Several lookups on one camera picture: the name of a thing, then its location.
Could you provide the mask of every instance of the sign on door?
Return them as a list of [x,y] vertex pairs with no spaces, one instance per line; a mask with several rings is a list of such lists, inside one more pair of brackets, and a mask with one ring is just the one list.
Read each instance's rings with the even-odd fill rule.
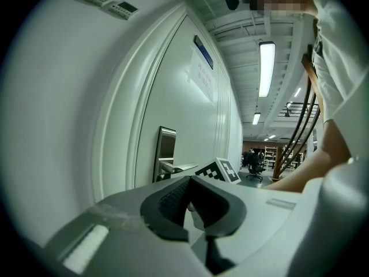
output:
[[212,102],[214,96],[214,76],[209,64],[202,59],[203,57],[202,54],[199,54],[197,48],[194,49],[191,59],[190,77]]

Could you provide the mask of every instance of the ceiling light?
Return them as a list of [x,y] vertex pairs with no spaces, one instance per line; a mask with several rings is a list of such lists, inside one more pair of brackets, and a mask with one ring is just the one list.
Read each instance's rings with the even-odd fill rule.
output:
[[262,42],[260,48],[260,88],[259,98],[266,98],[272,83],[276,45],[273,42]]
[[297,97],[300,93],[301,87],[298,89],[297,93],[295,94],[295,97]]
[[261,115],[260,113],[255,113],[254,114],[253,125],[256,125],[259,122],[260,115]]

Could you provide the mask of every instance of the door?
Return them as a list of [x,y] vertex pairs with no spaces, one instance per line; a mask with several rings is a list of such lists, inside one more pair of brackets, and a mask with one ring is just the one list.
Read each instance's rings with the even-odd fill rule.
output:
[[[204,65],[213,74],[212,100],[190,75],[191,59],[198,52],[197,35],[214,61],[213,70],[200,53]],[[157,71],[138,144],[135,188],[152,183],[159,128],[176,131],[174,165],[195,162],[199,165],[214,158],[217,135],[218,63],[210,46],[187,16],[177,30]],[[199,167],[175,176],[194,174]]]

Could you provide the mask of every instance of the white wall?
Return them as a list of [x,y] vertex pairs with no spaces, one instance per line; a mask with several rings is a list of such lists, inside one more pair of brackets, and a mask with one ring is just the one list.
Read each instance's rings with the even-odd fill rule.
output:
[[122,55],[178,0],[127,0],[123,21],[79,0],[43,0],[16,37],[2,71],[0,167],[9,211],[44,245],[93,204],[96,116]]
[[240,116],[238,102],[236,101],[235,92],[231,87],[231,128],[229,133],[228,160],[235,171],[240,168],[242,155],[242,120]]

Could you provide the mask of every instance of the metal door handle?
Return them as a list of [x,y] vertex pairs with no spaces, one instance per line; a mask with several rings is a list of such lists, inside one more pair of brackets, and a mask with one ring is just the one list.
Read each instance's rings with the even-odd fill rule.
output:
[[181,173],[193,169],[198,165],[195,163],[174,166],[174,146],[176,131],[160,127],[157,138],[156,155],[154,161],[154,177],[152,182],[171,178],[172,174]]
[[159,165],[162,170],[170,174],[181,173],[185,170],[194,169],[195,167],[198,166],[198,164],[196,163],[184,164],[181,166],[174,166],[173,164],[170,164],[166,161],[159,161]]

